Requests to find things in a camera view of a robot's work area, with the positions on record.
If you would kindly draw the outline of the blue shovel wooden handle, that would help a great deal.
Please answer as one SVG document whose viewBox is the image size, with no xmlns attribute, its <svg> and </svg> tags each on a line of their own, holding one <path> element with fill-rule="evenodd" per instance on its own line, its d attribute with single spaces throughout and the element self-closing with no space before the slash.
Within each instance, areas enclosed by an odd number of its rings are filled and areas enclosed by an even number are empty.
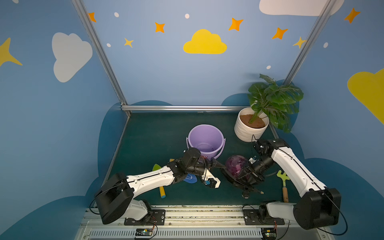
<svg viewBox="0 0 384 240">
<path fill-rule="evenodd" d="M 184 179 L 184 182 L 189 184 L 194 184 L 197 181 L 198 181 L 197 177 L 195 175 L 190 175 L 190 174 L 187 174 L 186 178 Z"/>
</svg>

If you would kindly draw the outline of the green round shovel yellow handle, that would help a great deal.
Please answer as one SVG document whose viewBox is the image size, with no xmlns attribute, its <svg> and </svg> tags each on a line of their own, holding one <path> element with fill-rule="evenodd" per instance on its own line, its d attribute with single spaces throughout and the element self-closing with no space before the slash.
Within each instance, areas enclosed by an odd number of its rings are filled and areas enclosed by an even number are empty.
<svg viewBox="0 0 384 240">
<path fill-rule="evenodd" d="M 159 169 L 161 169 L 161 168 L 162 168 L 162 167 L 161 167 L 160 165 L 155 164 L 155 165 L 153 166 L 152 171 L 157 171 L 157 170 L 159 170 Z M 166 197 L 166 192 L 165 192 L 164 187 L 159 187 L 159 191 L 160 191 L 161 198 L 164 199 L 164 198 Z"/>
</svg>

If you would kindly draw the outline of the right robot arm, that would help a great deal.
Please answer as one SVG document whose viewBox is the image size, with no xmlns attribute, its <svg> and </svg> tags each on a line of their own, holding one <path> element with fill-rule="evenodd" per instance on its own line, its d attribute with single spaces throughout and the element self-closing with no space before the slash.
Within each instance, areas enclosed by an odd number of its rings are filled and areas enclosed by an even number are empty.
<svg viewBox="0 0 384 240">
<path fill-rule="evenodd" d="M 259 206 L 258 218 L 263 224 L 275 219 L 297 222 L 305 230 L 336 225 L 342 196 L 319 181 L 295 156 L 283 139 L 258 140 L 254 143 L 260 159 L 247 161 L 235 179 L 245 190 L 253 191 L 256 184 L 265 181 L 264 172 L 274 164 L 280 166 L 296 187 L 300 200 L 296 203 L 269 202 Z"/>
</svg>

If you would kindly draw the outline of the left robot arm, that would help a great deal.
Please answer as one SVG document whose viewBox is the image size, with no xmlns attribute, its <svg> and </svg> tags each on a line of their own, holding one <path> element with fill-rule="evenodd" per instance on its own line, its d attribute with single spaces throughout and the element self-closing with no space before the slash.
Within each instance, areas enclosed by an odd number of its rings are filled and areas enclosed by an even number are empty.
<svg viewBox="0 0 384 240">
<path fill-rule="evenodd" d="M 180 183 L 187 175 L 200 177 L 203 184 L 216 189 L 221 181 L 211 173 L 211 168 L 225 169 L 226 166 L 214 158 L 203 157 L 198 149 L 190 148 L 180 159 L 168 162 L 158 170 L 141 175 L 113 175 L 94 198 L 102 223 L 108 225 L 125 218 L 142 225 L 149 224 L 155 213 L 147 201 L 136 199 L 139 195 Z"/>
</svg>

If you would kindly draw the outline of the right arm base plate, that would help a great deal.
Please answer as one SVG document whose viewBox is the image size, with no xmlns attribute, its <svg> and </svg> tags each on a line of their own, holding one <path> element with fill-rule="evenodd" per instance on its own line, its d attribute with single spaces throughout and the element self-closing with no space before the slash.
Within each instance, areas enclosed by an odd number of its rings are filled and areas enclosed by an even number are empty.
<svg viewBox="0 0 384 240">
<path fill-rule="evenodd" d="M 244 209 L 244 221 L 246 226 L 283 226 L 285 221 L 280 218 L 262 217 L 258 210 Z"/>
</svg>

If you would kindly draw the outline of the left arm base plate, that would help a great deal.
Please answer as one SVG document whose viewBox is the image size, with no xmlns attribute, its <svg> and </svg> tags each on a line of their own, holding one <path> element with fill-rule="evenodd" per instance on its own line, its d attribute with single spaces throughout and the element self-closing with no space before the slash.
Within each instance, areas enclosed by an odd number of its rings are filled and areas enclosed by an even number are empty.
<svg viewBox="0 0 384 240">
<path fill-rule="evenodd" d="M 157 225 L 163 226 L 165 224 L 165 210 L 152 210 L 147 215 L 145 215 L 141 220 L 134 220 L 132 218 L 125 218 L 125 226 L 149 226 Z"/>
</svg>

